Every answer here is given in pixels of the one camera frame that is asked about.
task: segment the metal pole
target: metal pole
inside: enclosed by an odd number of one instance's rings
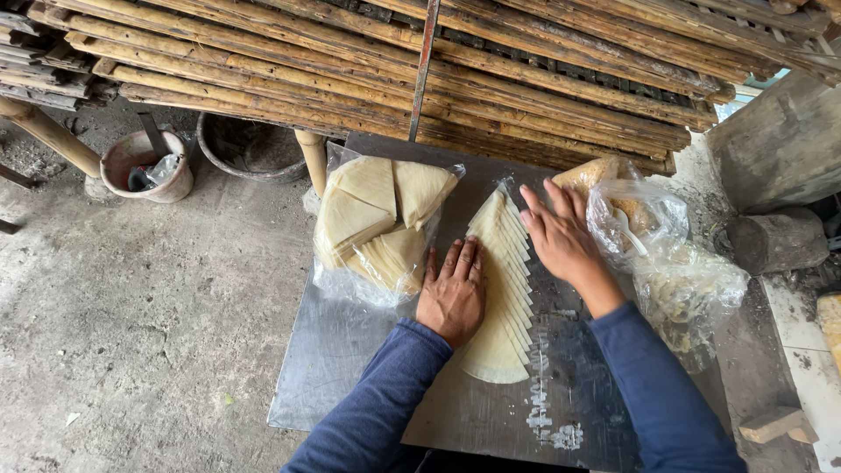
[[[432,43],[435,41],[435,27],[438,23],[438,8],[441,0],[429,0],[426,6],[426,22],[423,25],[423,46],[420,48],[418,77],[415,80],[415,100],[412,103],[412,121],[409,124],[409,142],[415,142],[418,121],[421,119],[423,93],[426,90],[426,74],[429,73],[429,60],[432,57]]]

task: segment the finger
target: finger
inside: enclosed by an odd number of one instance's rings
[[[577,218],[581,223],[586,223],[587,203],[584,202],[584,196],[582,196],[579,191],[571,187],[564,188],[563,191],[569,197],[569,201],[573,203],[575,218]]]
[[[452,274],[456,277],[456,279],[461,281],[468,280],[468,275],[470,275],[470,268],[473,266],[473,254],[476,251],[476,245],[476,236],[468,236],[467,241],[464,242],[462,253],[458,257],[458,263],[456,263],[456,271]]]
[[[549,214],[549,209],[546,205],[537,197],[537,194],[531,190],[527,185],[523,184],[520,186],[520,195],[523,196],[523,199],[526,200],[526,204],[528,204],[529,210],[532,211],[534,215],[545,215]]]
[[[436,253],[435,247],[429,249],[429,255],[426,257],[426,276],[424,277],[423,285],[432,284],[437,278],[438,269],[435,265]]]
[[[569,200],[567,193],[548,178],[543,179],[543,188],[549,194],[549,199],[552,199],[555,215],[567,219],[575,218],[572,202]]]
[[[523,225],[526,226],[528,234],[532,236],[534,244],[542,245],[546,241],[546,224],[543,222],[543,218],[539,215],[534,215],[531,210],[520,212],[520,218],[523,220]]]
[[[476,284],[482,284],[480,287],[484,288],[484,279],[482,278],[483,271],[484,247],[482,245],[478,245],[476,247],[476,255],[473,257],[473,264],[470,265],[470,274],[468,275],[468,279]]]
[[[458,254],[462,252],[462,241],[456,240],[450,246],[450,251],[447,252],[447,256],[444,258],[444,264],[441,266],[441,274],[438,275],[439,278],[449,278],[452,276],[452,273],[456,270],[456,262],[458,261]]]

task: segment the stack of bamboo trays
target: stack of bamboo trays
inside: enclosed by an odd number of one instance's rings
[[[521,8],[558,13],[564,3],[516,5],[443,1],[418,142],[556,169],[626,157],[670,175],[687,128],[717,122],[712,104],[733,97],[730,82],[788,65],[643,22],[612,24],[623,17],[609,8],[547,19]],[[404,139],[425,9],[426,0],[45,0],[29,17],[102,58],[93,73],[122,82],[132,100]],[[837,78],[829,59],[811,63],[778,43],[792,63]]]
[[[113,98],[113,84],[95,83],[95,58],[74,50],[61,32],[26,17],[31,3],[0,3],[0,94],[65,110]]]

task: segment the bamboo table leg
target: bamboo table leg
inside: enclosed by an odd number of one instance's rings
[[[32,189],[35,186],[35,180],[27,178],[21,173],[17,173],[8,167],[0,164],[0,178],[5,178],[13,183],[16,183],[22,188]]]
[[[99,155],[38,107],[13,98],[0,97],[0,116],[43,141],[88,176],[99,178]]]
[[[327,150],[324,148],[324,136],[296,130],[295,138],[304,152],[304,160],[307,162],[309,178],[313,181],[315,193],[321,197],[327,185]]]
[[[20,226],[14,225],[14,223],[9,223],[5,220],[0,220],[0,231],[3,233],[13,235],[18,229],[20,229]]]

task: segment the person's left hand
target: person's left hand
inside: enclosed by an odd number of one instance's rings
[[[436,276],[436,251],[429,250],[426,276],[418,300],[417,321],[443,338],[452,349],[464,345],[484,319],[484,249],[475,236],[450,247]]]

